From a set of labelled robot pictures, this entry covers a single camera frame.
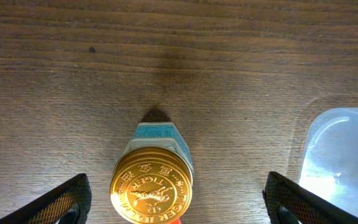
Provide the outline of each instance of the bottle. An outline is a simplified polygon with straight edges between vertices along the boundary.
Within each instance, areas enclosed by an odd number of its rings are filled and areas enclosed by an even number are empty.
[[[117,162],[111,202],[132,223],[171,223],[191,202],[194,168],[172,122],[141,122]]]

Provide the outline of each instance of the gold bottle cap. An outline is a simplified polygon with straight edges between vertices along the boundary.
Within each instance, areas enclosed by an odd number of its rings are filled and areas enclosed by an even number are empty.
[[[148,147],[125,155],[114,170],[111,202],[132,223],[170,223],[190,205],[191,172],[176,154]]]

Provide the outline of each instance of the wooden surface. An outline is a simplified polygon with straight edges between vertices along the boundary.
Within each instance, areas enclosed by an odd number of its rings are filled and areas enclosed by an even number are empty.
[[[193,156],[183,223],[268,223],[268,172],[358,106],[358,0],[0,0],[0,218],[85,172],[89,223],[125,223],[112,169],[155,105]]]

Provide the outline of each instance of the brown wood grain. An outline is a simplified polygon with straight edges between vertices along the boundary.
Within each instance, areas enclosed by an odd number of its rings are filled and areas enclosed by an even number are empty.
[[[268,172],[358,106],[358,1],[0,0],[0,218],[85,172],[88,222],[125,223],[112,169],[155,105],[193,156],[182,222],[268,223]]]

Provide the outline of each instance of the bottle cap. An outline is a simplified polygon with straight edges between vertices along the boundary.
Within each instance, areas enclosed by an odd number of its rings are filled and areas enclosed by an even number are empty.
[[[170,223],[190,205],[191,172],[175,153],[158,147],[136,149],[117,163],[111,202],[132,223]]]

